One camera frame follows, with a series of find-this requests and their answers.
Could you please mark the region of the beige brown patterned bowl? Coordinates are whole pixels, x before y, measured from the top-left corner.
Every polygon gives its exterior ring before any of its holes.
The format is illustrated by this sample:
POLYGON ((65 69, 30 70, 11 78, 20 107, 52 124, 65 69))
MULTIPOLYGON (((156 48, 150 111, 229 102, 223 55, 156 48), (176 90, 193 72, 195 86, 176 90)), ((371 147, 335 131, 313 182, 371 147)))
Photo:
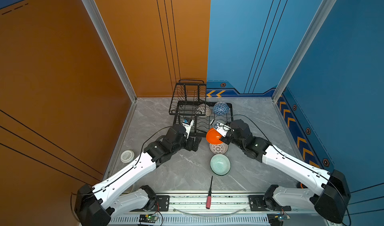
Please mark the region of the beige brown patterned bowl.
POLYGON ((197 115, 200 118, 207 118, 211 116, 212 110, 207 104, 200 104, 197 109, 197 115))

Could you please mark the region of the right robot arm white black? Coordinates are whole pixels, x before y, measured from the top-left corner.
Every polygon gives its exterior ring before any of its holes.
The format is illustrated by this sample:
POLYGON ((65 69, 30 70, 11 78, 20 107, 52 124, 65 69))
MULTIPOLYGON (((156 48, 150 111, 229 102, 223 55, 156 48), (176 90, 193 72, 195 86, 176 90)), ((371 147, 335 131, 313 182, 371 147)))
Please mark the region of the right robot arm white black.
POLYGON ((335 224, 342 224, 344 217, 349 215, 351 192, 342 172, 329 172, 289 155, 269 140, 253 136, 243 120, 215 123, 213 129, 223 143, 236 145, 247 157, 274 167, 305 185, 304 189, 271 185, 263 196, 269 211, 284 211, 287 207, 314 210, 335 224))

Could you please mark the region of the blue triangle patterned bowl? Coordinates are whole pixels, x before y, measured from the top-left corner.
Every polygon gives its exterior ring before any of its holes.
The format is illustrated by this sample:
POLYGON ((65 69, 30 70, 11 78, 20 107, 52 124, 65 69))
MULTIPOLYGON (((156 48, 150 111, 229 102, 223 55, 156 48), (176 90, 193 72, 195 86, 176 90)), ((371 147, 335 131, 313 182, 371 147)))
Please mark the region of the blue triangle patterned bowl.
POLYGON ((230 112, 230 107, 225 102, 216 102, 213 107, 213 113, 217 116, 223 116, 230 112))

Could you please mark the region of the orange bowl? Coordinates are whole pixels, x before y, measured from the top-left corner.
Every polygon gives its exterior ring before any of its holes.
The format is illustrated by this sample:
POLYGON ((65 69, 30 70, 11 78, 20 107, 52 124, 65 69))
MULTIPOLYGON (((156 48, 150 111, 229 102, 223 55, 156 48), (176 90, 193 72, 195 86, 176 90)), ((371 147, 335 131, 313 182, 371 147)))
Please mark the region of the orange bowl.
POLYGON ((211 145, 220 145, 223 142, 221 141, 222 135, 214 128, 211 128, 207 134, 206 139, 211 145))

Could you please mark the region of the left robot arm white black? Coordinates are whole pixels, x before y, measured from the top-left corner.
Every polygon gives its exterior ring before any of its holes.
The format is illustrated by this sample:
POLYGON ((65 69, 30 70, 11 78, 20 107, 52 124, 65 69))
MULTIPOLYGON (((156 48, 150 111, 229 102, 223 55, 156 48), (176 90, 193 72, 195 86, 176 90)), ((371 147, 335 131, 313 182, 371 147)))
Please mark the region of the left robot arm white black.
POLYGON ((118 211, 150 210, 153 207, 156 194, 149 186, 142 186, 125 197, 121 195, 178 151, 196 152, 202 140, 190 137, 190 127, 186 125, 175 124, 167 130, 166 135, 154 142, 145 141, 140 155, 111 177, 94 186, 85 184, 78 189, 71 210, 82 226, 106 226, 118 211))

